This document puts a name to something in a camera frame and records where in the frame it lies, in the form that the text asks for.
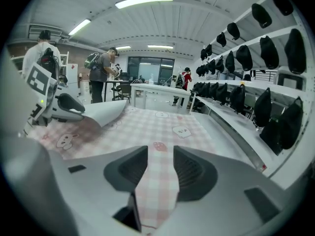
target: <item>man in white shirt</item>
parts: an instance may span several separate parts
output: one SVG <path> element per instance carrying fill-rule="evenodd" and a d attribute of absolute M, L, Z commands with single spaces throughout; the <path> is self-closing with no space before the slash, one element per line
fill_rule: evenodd
<path fill-rule="evenodd" d="M 38 44 L 30 48 L 23 59 L 23 65 L 22 65 L 22 75 L 25 77 L 29 71 L 29 69 L 32 67 L 32 64 L 34 62 L 37 62 L 40 57 L 42 57 L 47 50 L 47 48 L 50 48 L 54 56 L 59 64 L 59 67 L 61 66 L 61 56 L 60 52 L 57 47 L 49 44 L 50 40 L 50 31 L 49 30 L 43 30 L 38 38 Z"/>

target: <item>man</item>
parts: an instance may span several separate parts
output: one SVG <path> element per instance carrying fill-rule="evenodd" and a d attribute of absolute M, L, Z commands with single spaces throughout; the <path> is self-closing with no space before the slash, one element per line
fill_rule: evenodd
<path fill-rule="evenodd" d="M 90 81 L 92 85 L 92 101 L 99 103 L 103 101 L 102 91 L 104 83 L 107 81 L 108 75 L 117 76 L 118 73 L 110 68 L 110 63 L 115 61 L 115 56 L 118 54 L 115 47 L 111 47 L 107 53 L 102 54 L 96 64 L 97 68 L 90 71 Z"/>
<path fill-rule="evenodd" d="M 190 68 L 186 67 L 185 71 L 182 72 L 182 75 L 185 78 L 185 81 L 182 81 L 182 83 L 180 83 L 180 85 L 176 85 L 176 88 L 181 88 L 181 89 L 184 89 L 185 91 L 187 91 L 188 81 L 192 82 L 192 79 L 191 79 L 191 76 L 190 76 L 191 75 Z M 178 97 L 175 96 L 172 106 L 176 106 L 177 101 L 178 101 Z"/>
<path fill-rule="evenodd" d="M 40 57 L 42 57 L 47 50 L 47 48 L 50 48 L 54 56 L 58 62 L 58 65 L 60 66 L 61 63 L 61 57 L 60 52 L 57 47 L 49 44 L 50 40 L 50 31 L 49 30 L 43 30 L 38 38 L 38 44 L 31 47 L 25 54 L 23 59 L 23 65 L 22 65 L 22 76 L 23 78 L 26 77 L 28 71 L 31 69 L 32 64 L 34 62 L 37 62 Z"/>

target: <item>ceiling beam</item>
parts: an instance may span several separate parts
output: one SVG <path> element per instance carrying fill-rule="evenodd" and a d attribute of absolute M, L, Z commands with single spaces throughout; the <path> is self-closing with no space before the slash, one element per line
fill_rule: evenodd
<path fill-rule="evenodd" d="M 153 51 L 153 50 L 143 50 L 143 51 L 119 51 L 120 55 L 128 56 L 141 56 L 141 57 L 158 57 L 158 58 L 182 58 L 193 60 L 194 56 L 165 52 L 165 51 Z"/>
<path fill-rule="evenodd" d="M 178 38 L 178 37 L 163 37 L 163 36 L 135 36 L 135 37 L 125 37 L 122 39 L 106 41 L 102 44 L 99 44 L 98 47 L 110 47 L 110 46 L 118 46 L 118 45 L 125 45 L 126 43 L 134 43 L 134 42 L 146 42 L 146 44 L 155 44 L 156 42 L 170 42 L 170 43 L 178 43 L 178 44 L 185 44 L 185 45 L 194 45 L 198 48 L 203 48 L 204 43 Z"/>
<path fill-rule="evenodd" d="M 99 18 L 109 16 L 113 13 L 118 12 L 119 10 L 135 8 L 138 6 L 151 6 L 153 4 L 187 6 L 187 7 L 192 7 L 192 8 L 204 10 L 204 11 L 207 11 L 209 13 L 215 13 L 217 15 L 225 17 L 227 20 L 233 20 L 234 19 L 234 15 L 232 15 L 231 13 L 229 13 L 225 10 L 219 9 L 215 6 L 212 6 L 210 4 L 204 3 L 204 2 L 199 2 L 199 1 L 195 1 L 195 0 L 173 0 L 173 1 L 163 1 L 163 2 L 146 2 L 146 3 L 137 4 L 134 6 L 129 6 L 129 7 L 123 8 L 123 9 L 118 9 L 117 7 L 111 7 L 108 10 L 105 10 L 105 11 L 100 12 L 97 15 L 93 16 L 91 18 L 91 20 L 94 21 L 94 20 L 97 20 Z"/>

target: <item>desk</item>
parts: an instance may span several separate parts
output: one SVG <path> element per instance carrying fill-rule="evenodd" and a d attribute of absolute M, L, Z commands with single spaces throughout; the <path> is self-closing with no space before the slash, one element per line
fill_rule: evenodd
<path fill-rule="evenodd" d="M 129 81 L 119 81 L 119 80 L 108 80 L 105 82 L 105 92 L 104 92 L 104 101 L 106 101 L 106 91 L 107 91 L 107 83 L 113 83 L 113 86 L 116 86 L 116 83 L 127 83 Z M 113 90 L 113 98 L 115 100 L 115 91 Z"/>
<path fill-rule="evenodd" d="M 180 110 L 181 114 L 185 114 L 185 110 L 187 108 L 187 104 L 189 101 L 190 93 L 179 88 L 170 88 L 158 85 L 149 85 L 149 84 L 130 84 L 131 85 L 131 105 L 133 107 L 136 106 L 136 90 L 143 91 L 143 106 L 142 108 L 146 108 L 146 97 L 147 91 L 150 92 L 158 92 L 158 93 L 166 93 L 172 96 L 178 96 L 178 105 L 177 105 L 177 112 L 180 109 L 182 98 L 184 98 L 183 107 Z"/>

